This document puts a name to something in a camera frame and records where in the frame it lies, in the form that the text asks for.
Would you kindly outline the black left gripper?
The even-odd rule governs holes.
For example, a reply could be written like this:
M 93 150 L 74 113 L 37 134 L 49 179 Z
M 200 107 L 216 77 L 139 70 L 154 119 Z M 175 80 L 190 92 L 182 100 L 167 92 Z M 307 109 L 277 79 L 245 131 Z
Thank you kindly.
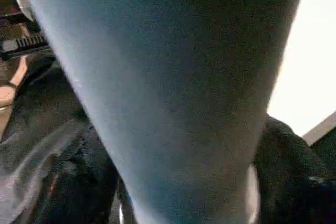
M 1 15 L 1 21 L 10 24 L 31 22 L 22 12 Z M 41 33 L 1 41 L 1 59 L 10 60 L 24 55 L 50 50 L 48 41 Z

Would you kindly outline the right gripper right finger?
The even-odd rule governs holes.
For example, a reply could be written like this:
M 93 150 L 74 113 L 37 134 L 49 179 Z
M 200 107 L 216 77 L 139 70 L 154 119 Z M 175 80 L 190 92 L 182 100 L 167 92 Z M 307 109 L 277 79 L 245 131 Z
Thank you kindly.
M 267 117 L 253 165 L 259 223 L 335 223 L 335 178 L 288 125 Z

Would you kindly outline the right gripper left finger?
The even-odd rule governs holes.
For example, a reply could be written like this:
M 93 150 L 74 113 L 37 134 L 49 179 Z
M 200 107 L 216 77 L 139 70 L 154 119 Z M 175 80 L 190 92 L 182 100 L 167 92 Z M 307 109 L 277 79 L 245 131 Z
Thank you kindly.
M 58 157 L 33 211 L 33 223 L 108 223 L 118 172 L 93 126 Z

